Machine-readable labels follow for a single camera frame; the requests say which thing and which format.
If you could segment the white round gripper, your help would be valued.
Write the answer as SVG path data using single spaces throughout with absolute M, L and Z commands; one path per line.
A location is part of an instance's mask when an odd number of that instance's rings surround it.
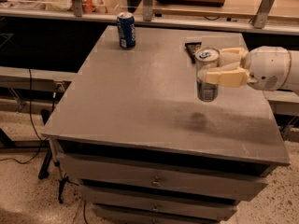
M 291 54 L 286 49 L 267 46 L 250 52 L 241 47 L 221 49 L 219 66 L 243 63 L 244 59 L 244 69 L 207 71 L 205 83 L 239 88 L 248 82 L 255 90 L 276 91 L 285 83 L 291 67 Z

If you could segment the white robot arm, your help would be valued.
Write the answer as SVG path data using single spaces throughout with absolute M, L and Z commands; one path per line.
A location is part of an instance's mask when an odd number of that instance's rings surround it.
M 299 51 L 262 46 L 251 51 L 220 51 L 218 65 L 198 72 L 201 81 L 223 87 L 249 85 L 258 91 L 286 90 L 299 94 Z

